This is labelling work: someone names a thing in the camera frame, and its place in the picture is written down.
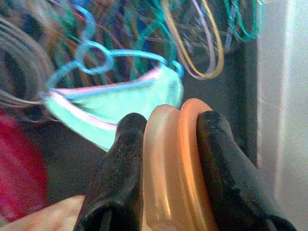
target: yellow cord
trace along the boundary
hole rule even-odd
[[[168,7],[169,1],[170,0],[162,0],[162,6],[163,6],[165,14],[166,14],[166,23],[167,23],[171,33],[174,35],[174,39],[176,40],[176,43],[178,43],[179,46],[180,46],[180,51],[178,50],[178,52],[182,53],[185,56],[185,59],[187,60],[189,66],[200,77],[202,77],[204,79],[211,79],[211,78],[217,77],[221,73],[222,68],[223,68],[223,64],[224,64],[223,47],[222,47],[222,44],[221,44],[221,39],[220,39],[220,35],[219,35],[218,29],[217,29],[217,26],[216,26],[216,23],[215,23],[215,19],[212,15],[212,12],[211,12],[209,6],[207,5],[206,0],[201,0],[201,1],[204,5],[206,12],[208,14],[208,17],[211,21],[211,24],[212,24],[212,27],[213,27],[213,30],[214,30],[214,34],[215,34],[215,38],[217,40],[217,47],[218,47],[218,64],[216,66],[216,69],[213,70],[211,73],[201,73],[200,71],[197,70],[197,68],[193,64],[192,60],[190,59],[189,54],[185,49],[185,46],[184,46],[184,44],[183,44],[183,42],[180,38],[178,30],[175,26],[173,19],[172,19],[172,15],[171,15],[171,12],[170,12],[169,7]]]

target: light blue cord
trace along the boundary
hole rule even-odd
[[[110,50],[110,53],[112,56],[118,57],[118,56],[137,56],[137,57],[143,57],[143,58],[148,58],[148,59],[153,59],[159,61],[160,65],[166,65],[167,60],[159,55],[159,54],[154,54],[151,52],[146,52],[146,51],[140,51],[140,50],[125,50],[125,49],[120,49],[120,50]]]
[[[81,38],[84,41],[89,40],[95,34],[94,18],[92,16],[92,14],[90,14],[90,12],[87,11],[86,9],[84,9],[83,7],[78,6],[78,5],[74,5],[74,7],[75,7],[76,10],[78,10],[80,13],[82,13],[85,16],[85,19],[86,19],[85,29],[81,33]]]
[[[56,90],[53,88],[67,73],[74,70],[78,67],[78,61],[74,60],[65,65],[63,65],[60,69],[55,71],[52,77],[47,81],[46,88],[49,90]]]
[[[101,50],[103,52],[103,54],[106,57],[106,61],[104,63],[104,65],[102,66],[98,66],[98,67],[94,67],[91,69],[88,69],[85,67],[84,65],[84,56],[86,51],[90,48],[90,47],[95,47],[98,48],[99,50]],[[90,74],[90,75],[95,75],[98,73],[103,73],[103,72],[107,72],[109,70],[112,69],[112,66],[114,64],[114,59],[111,56],[110,51],[104,47],[103,45],[101,45],[100,43],[97,42],[93,42],[93,41],[87,41],[85,43],[82,43],[75,52],[75,59],[76,61],[78,61],[78,67],[85,73]]]
[[[184,68],[181,64],[179,64],[177,61],[172,61],[172,64],[175,66],[177,69],[177,74],[179,75],[180,78],[184,76]]]
[[[90,0],[70,0],[70,2],[83,8],[88,8]]]

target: white wall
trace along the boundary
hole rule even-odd
[[[308,1],[268,1],[258,38],[258,167],[308,231]]]

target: red fabric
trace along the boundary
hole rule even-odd
[[[0,111],[0,216],[14,221],[46,206],[43,157],[14,118]]]

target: orange rubber ring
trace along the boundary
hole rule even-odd
[[[202,174],[196,132],[199,114],[211,110],[203,101],[189,99],[182,106],[178,125],[180,172],[184,182],[187,206],[197,231],[218,230]]]

